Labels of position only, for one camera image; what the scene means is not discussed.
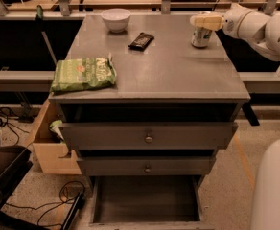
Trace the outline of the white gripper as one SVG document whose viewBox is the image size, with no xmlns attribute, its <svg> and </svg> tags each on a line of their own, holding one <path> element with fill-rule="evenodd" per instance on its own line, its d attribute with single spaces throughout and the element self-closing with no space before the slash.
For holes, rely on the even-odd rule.
<svg viewBox="0 0 280 230">
<path fill-rule="evenodd" d="M 226 35 L 241 39 L 249 45 L 267 43 L 266 25 L 269 21 L 269 15 L 240 4 L 232 4 L 224 17 L 218 14 L 198 14 L 190 18 L 190 23 L 195 27 L 212 31 L 222 28 Z"/>
</svg>

